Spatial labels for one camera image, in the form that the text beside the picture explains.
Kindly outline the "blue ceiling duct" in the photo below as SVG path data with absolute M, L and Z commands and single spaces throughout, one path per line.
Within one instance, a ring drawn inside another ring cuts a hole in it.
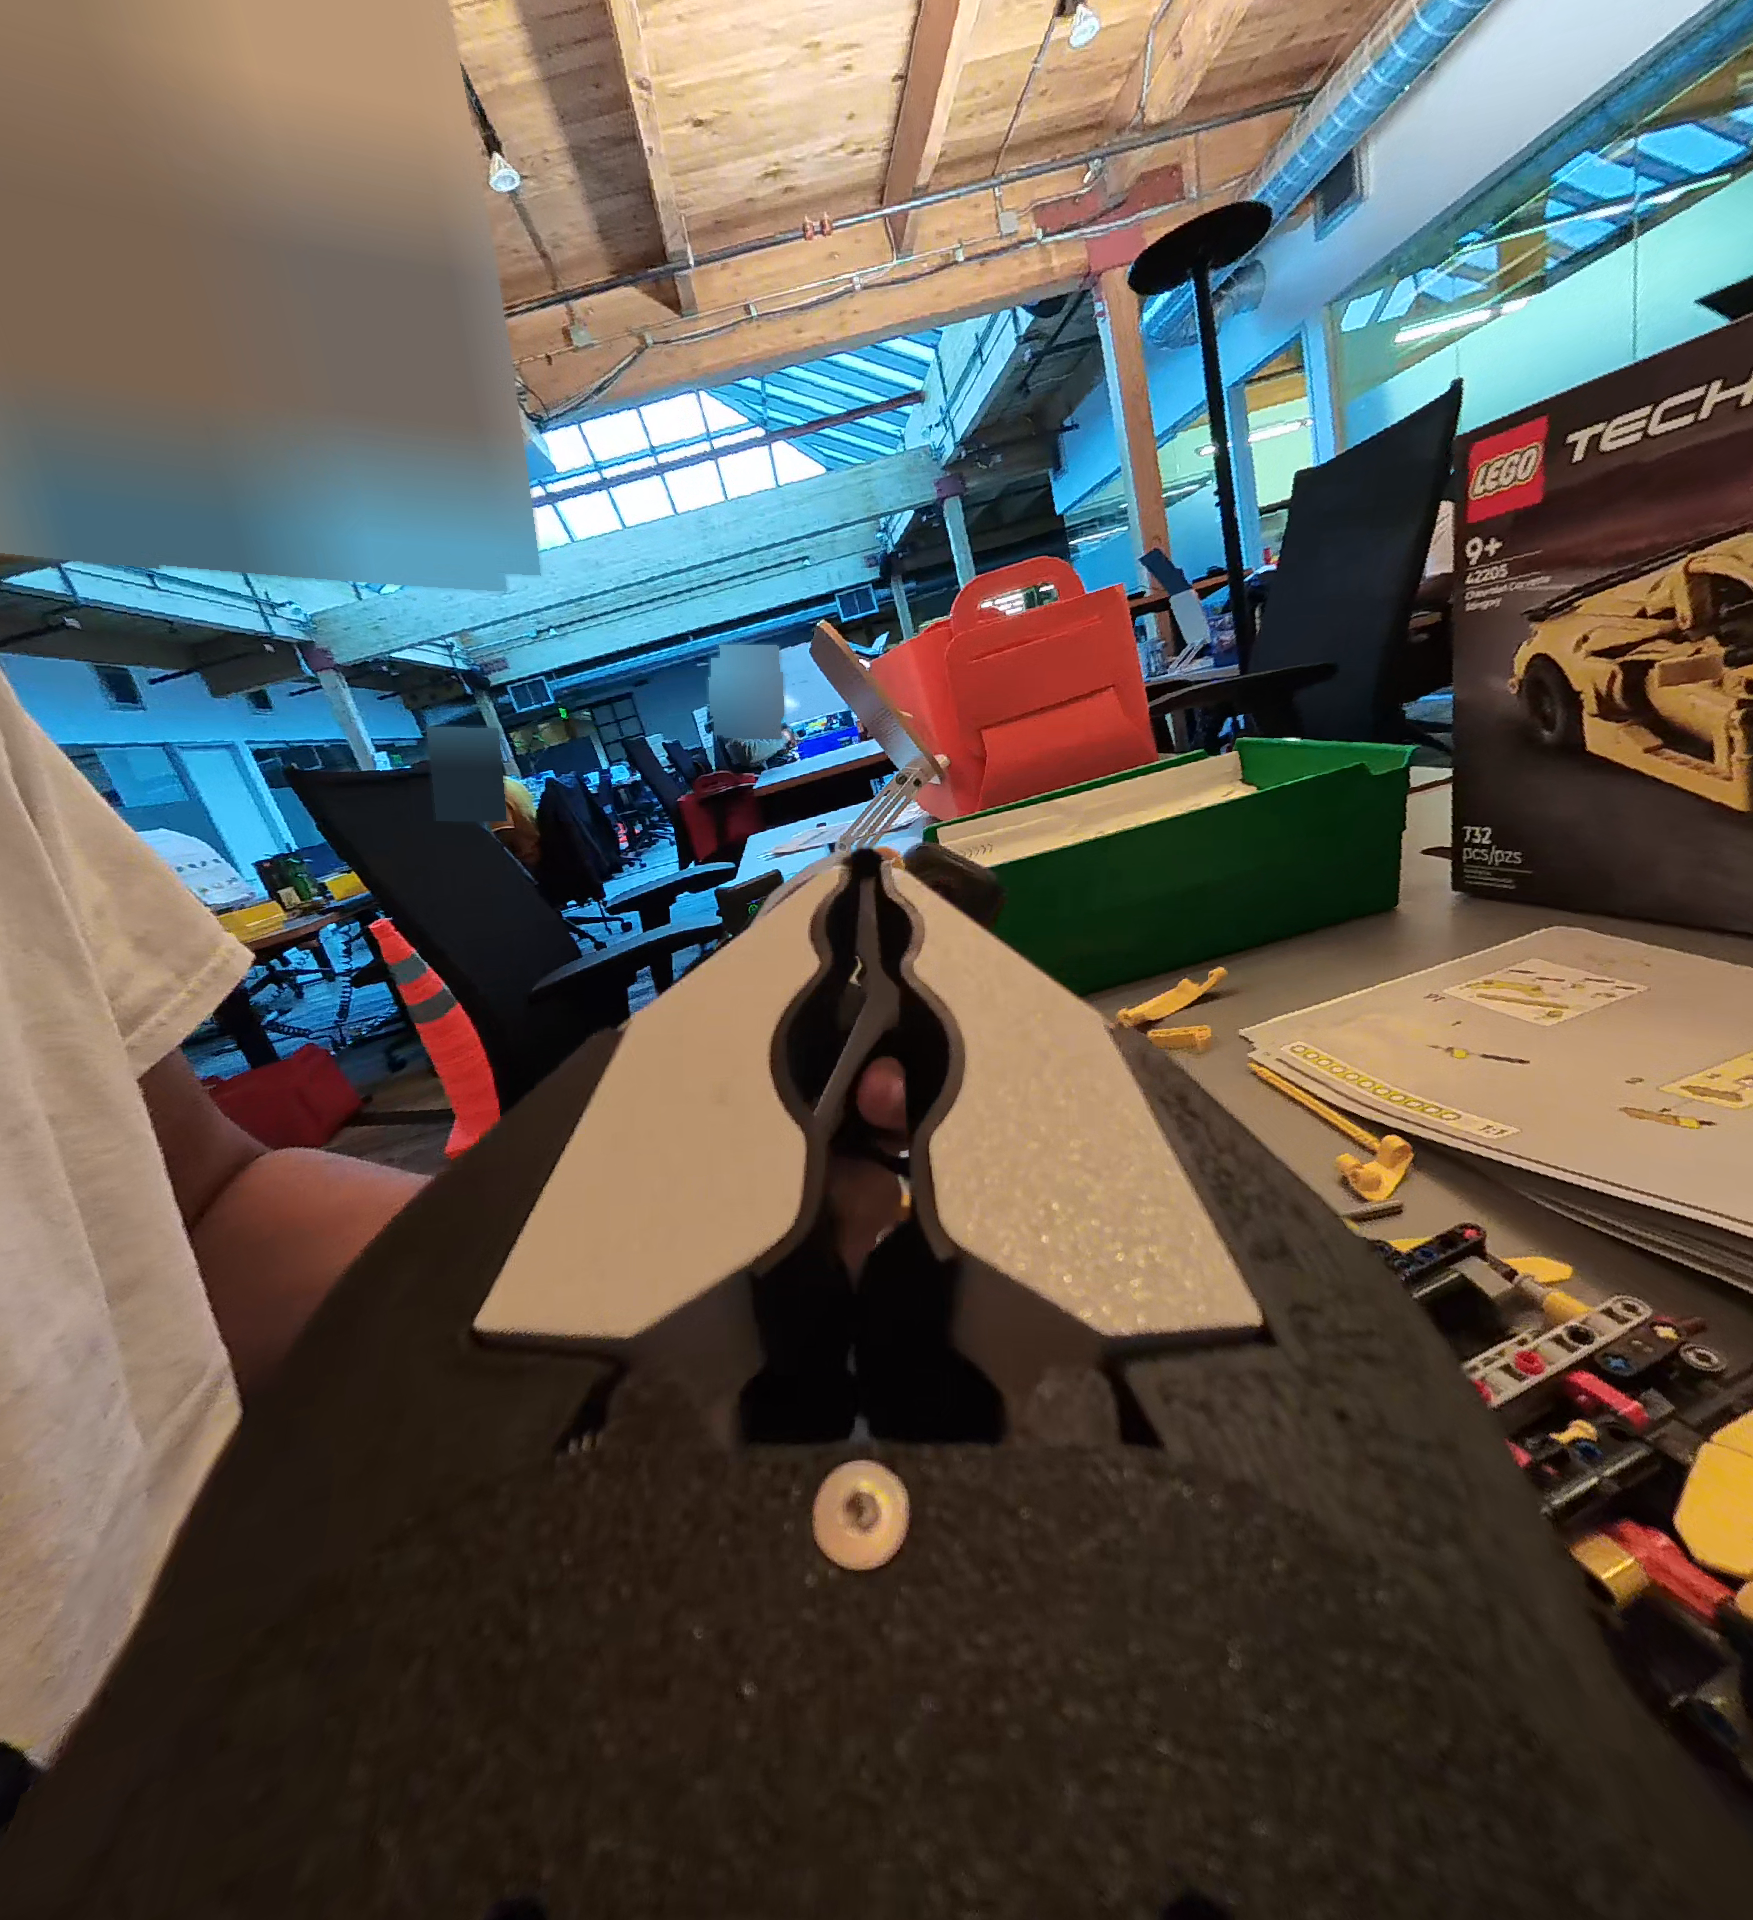
M 1256 175 L 1281 227 L 1475 27 L 1492 2 L 1400 2 L 1338 67 Z

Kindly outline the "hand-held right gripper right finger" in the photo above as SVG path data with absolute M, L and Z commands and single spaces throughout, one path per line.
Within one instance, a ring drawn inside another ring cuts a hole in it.
M 946 1070 L 912 1140 L 918 1214 L 954 1264 L 951 1344 L 1008 1403 L 1062 1372 L 1267 1332 L 1103 1019 L 898 862 L 900 982 Z

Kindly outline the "person's left hand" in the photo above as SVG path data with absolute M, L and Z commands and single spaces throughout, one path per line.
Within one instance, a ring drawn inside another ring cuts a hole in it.
M 882 1242 L 912 1219 L 908 1123 L 906 1070 L 894 1060 L 872 1062 L 823 1185 L 827 1233 L 853 1283 Z

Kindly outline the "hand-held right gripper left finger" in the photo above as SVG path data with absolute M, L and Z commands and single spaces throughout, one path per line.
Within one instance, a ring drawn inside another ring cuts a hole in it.
M 864 867 L 821 862 L 626 1022 L 475 1339 L 624 1364 L 733 1429 L 756 1277 L 820 1224 L 814 1112 L 855 1017 Z

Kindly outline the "scattered yellow toy pieces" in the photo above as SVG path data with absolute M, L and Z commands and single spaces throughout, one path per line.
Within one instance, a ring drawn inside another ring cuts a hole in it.
M 1224 966 L 1215 966 L 1200 977 L 1185 977 L 1175 986 L 1119 1008 L 1114 1022 L 1143 1032 L 1152 1047 L 1164 1054 L 1209 1054 L 1215 1043 L 1215 1029 L 1205 1021 L 1197 1021 L 1191 1012 L 1216 998 L 1224 991 L 1224 985 Z M 1347 1149 L 1338 1155 L 1340 1182 L 1361 1203 L 1361 1216 L 1385 1216 L 1396 1204 L 1398 1191 L 1408 1182 L 1415 1170 L 1415 1148 L 1410 1140 L 1394 1133 L 1380 1133 L 1379 1137 L 1382 1140 L 1382 1148 L 1374 1159 L 1361 1159 L 1361 1149 L 1340 1137 L 1347 1143 Z

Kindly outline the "instruction booklet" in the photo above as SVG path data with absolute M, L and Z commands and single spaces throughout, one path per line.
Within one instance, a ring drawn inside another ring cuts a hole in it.
M 1753 1294 L 1753 966 L 1550 926 L 1245 1041 L 1389 1133 Z

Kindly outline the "dark toy box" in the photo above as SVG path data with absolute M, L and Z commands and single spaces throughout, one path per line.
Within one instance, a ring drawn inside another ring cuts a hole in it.
M 1753 312 L 1459 437 L 1455 884 L 1753 936 Z

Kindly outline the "white printed easel board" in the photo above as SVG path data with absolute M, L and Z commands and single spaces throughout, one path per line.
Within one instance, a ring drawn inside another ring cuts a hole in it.
M 204 840 L 176 829 L 138 829 L 138 835 L 211 912 L 224 913 L 265 899 L 257 880 L 245 878 Z

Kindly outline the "black pole floor lamp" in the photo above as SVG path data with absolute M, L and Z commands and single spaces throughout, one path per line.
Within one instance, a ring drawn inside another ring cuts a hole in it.
M 1152 243 L 1128 268 L 1128 292 L 1157 301 L 1185 288 L 1191 294 L 1200 352 L 1206 417 L 1213 435 L 1213 468 L 1224 541 L 1224 583 L 1237 661 L 1245 665 L 1256 639 L 1249 599 L 1241 490 L 1234 476 L 1234 447 L 1220 356 L 1216 275 L 1241 263 L 1269 237 L 1274 209 L 1259 199 L 1234 199 L 1210 209 Z

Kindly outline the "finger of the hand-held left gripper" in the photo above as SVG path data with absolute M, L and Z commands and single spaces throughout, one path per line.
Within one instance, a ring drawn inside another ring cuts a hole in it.
M 836 1140 L 860 1110 L 864 1071 L 900 1017 L 900 992 L 889 973 L 860 973 L 855 1017 L 842 1038 L 814 1112 L 814 1140 Z

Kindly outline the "yellow thin toy strip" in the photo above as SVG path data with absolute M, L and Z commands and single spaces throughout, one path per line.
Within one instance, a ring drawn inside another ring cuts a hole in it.
M 1329 1106 L 1320 1094 L 1307 1092 L 1294 1077 L 1277 1070 L 1271 1070 L 1259 1062 L 1249 1062 L 1249 1070 L 1261 1084 L 1266 1084 L 1274 1092 L 1281 1092 L 1296 1106 L 1303 1108 L 1322 1123 L 1329 1125 L 1340 1137 L 1351 1141 L 1353 1148 L 1361 1149 L 1361 1159 L 1374 1159 L 1379 1155 L 1382 1148 L 1382 1140 L 1374 1135 L 1373 1131 L 1368 1131 L 1366 1127 L 1359 1125 L 1347 1113 Z

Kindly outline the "orange striped cone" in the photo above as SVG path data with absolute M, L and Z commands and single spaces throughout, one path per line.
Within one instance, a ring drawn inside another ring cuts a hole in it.
M 450 1099 L 453 1129 L 447 1157 L 459 1161 L 502 1118 L 499 1082 L 488 1054 L 448 982 L 433 971 L 395 923 L 377 916 L 367 923 L 367 936 Z

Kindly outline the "glass skylight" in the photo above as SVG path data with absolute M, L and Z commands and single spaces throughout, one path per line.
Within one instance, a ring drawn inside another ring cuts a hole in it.
M 936 345 L 936 330 L 900 335 L 544 429 L 530 450 L 540 548 L 890 459 Z

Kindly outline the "red office chair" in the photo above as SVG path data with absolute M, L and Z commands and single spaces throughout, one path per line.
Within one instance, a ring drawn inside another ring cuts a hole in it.
M 756 775 L 714 773 L 687 788 L 679 813 L 694 863 L 741 863 L 747 841 L 767 829 L 756 783 Z

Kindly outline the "red bag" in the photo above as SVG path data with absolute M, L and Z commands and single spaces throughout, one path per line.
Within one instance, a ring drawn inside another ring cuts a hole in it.
M 277 1064 L 202 1085 L 218 1112 L 270 1149 L 326 1148 L 363 1112 L 363 1096 L 348 1071 L 313 1043 Z

